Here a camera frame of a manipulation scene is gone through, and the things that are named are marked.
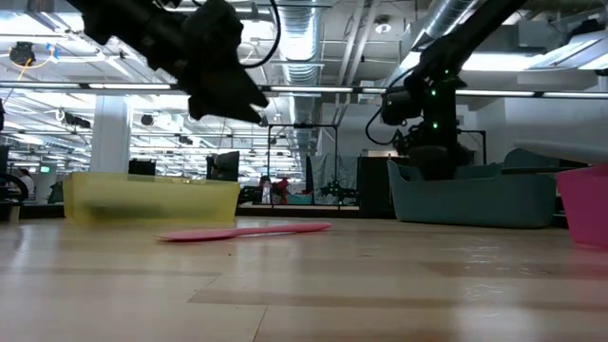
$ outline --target ceiling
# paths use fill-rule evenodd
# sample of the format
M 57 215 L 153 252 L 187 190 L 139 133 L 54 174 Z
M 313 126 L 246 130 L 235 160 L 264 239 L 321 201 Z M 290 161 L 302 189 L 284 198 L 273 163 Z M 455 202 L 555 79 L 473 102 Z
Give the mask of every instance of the ceiling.
M 355 84 L 384 79 L 404 62 L 406 55 L 401 43 L 404 31 L 408 24 L 424 20 L 429 2 L 428 0 L 380 1 L 375 17 L 387 15 L 391 30 L 384 34 L 377 33 L 374 29 L 370 31 L 363 49 L 362 62 L 354 72 Z M 63 4 L 64 0 L 55 1 L 56 9 L 62 10 L 54 11 L 50 15 L 46 12 L 23 11 L 25 3 L 26 0 L 11 0 L 5 5 L 0 5 L 0 80 L 138 84 L 175 82 L 166 72 L 162 70 L 155 72 L 150 69 L 143 57 L 120 40 L 114 38 L 106 46 L 100 47 L 84 36 L 80 13 Z M 264 2 L 258 3 L 262 11 L 268 11 Z M 320 12 L 318 32 L 320 50 L 312 62 L 319 67 L 319 84 L 334 86 L 338 81 L 349 31 L 357 29 L 351 28 L 350 25 L 355 13 L 356 1 L 297 1 L 297 4 L 313 6 Z M 182 9 L 188 10 L 187 6 L 189 3 L 184 2 Z M 235 6 L 243 8 L 246 4 L 239 2 L 235 3 Z M 518 22 L 532 21 L 553 30 L 549 24 L 546 24 L 547 20 L 570 17 L 601 7 L 602 4 L 598 0 L 528 1 L 519 13 L 514 14 L 505 23 L 516 25 Z M 364 10 L 364 18 L 369 10 L 367 6 Z M 361 22 L 357 41 L 361 40 L 361 31 L 365 23 L 366 20 Z M 560 27 L 556 26 L 559 21 L 555 23 L 557 24 L 552 26 L 560 31 Z M 275 28 L 273 23 L 266 21 L 243 21 L 243 24 L 245 25 L 243 44 L 238 52 L 242 63 L 252 63 L 269 51 Z M 35 44 L 37 62 L 34 67 L 23 70 L 8 58 L 10 49 L 17 41 Z M 286 83 L 284 67 L 285 62 L 277 54 L 267 65 L 248 72 L 257 84 L 280 85 Z M 592 71 L 581 70 L 534 73 L 468 70 L 463 71 L 462 76 L 471 88 L 481 89 L 581 90 L 594 86 L 597 79 Z M 1 98 L 7 98 L 9 93 L 9 89 L 0 89 Z M 241 155 L 246 156 L 241 163 L 243 176 L 258 177 L 265 173 L 267 128 L 213 116 L 204 117 L 199 122 L 191 121 L 188 118 L 185 95 L 151 93 L 130 95 L 126 100 L 134 113 L 135 137 L 132 139 L 132 156 L 156 159 L 162 173 L 198 175 L 204 170 L 204 157 L 208 153 L 234 149 L 240 149 Z M 264 114 L 270 123 L 292 124 L 290 98 L 281 96 L 272 97 L 270 100 L 271 105 L 262 109 L 260 113 Z M 476 110 L 485 102 L 478 99 L 462 99 L 459 100 L 459 104 L 468 105 L 471 110 Z M 327 110 L 328 105 L 334 104 L 324 104 L 323 113 L 332 112 Z M 10 94 L 5 108 L 8 111 L 6 120 L 9 122 L 9 128 L 55 133 L 53 136 L 38 134 L 6 137 L 9 143 L 15 144 L 16 152 L 11 154 L 15 161 L 38 162 L 42 158 L 53 156 L 53 159 L 62 165 L 60 169 L 63 171 L 87 168 L 91 131 L 76 129 L 78 135 L 58 135 L 59 132 L 70 132 L 75 128 L 66 126 L 57 119 L 65 112 L 77 115 L 94 125 L 94 94 L 15 89 Z M 152 126 L 144 126 L 141 123 L 142 115 L 152 115 L 156 123 Z M 342 124 L 345 129 L 349 129 L 347 127 L 360 125 L 362 120 L 365 118 L 362 119 L 360 115 L 351 118 L 347 113 Z M 320 118 L 320 122 L 327 121 L 327 117 Z M 177 142 L 177 138 L 168 134 L 175 131 L 183 134 L 206 134 L 206 137 L 194 137 L 193 145 L 183 146 Z M 167 137 L 144 137 L 143 135 L 147 133 L 167 133 Z M 309 146 L 314 147 L 316 134 L 306 134 L 310 142 Z M 277 135 L 271 161 L 273 175 L 295 179 L 302 177 L 301 158 L 308 151 L 302 149 L 299 145 L 300 141 L 301 136 L 296 136 L 291 128 Z M 182 148 L 178 151 L 179 147 L 191 149 L 186 151 Z M 30 149 L 37 152 L 25 153 Z

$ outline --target yellow bin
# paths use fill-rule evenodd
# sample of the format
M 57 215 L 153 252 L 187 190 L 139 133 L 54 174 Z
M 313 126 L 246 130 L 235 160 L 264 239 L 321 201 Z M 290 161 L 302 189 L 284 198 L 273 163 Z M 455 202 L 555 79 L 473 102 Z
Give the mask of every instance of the yellow bin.
M 232 222 L 239 191 L 229 181 L 74 172 L 64 210 L 84 224 Z

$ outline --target person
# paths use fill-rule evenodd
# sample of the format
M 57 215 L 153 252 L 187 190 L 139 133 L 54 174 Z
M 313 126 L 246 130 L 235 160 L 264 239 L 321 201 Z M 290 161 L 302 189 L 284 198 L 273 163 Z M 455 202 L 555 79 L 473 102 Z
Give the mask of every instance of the person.
M 19 180 L 28 188 L 28 199 L 33 200 L 36 196 L 36 186 L 27 169 L 19 169 Z

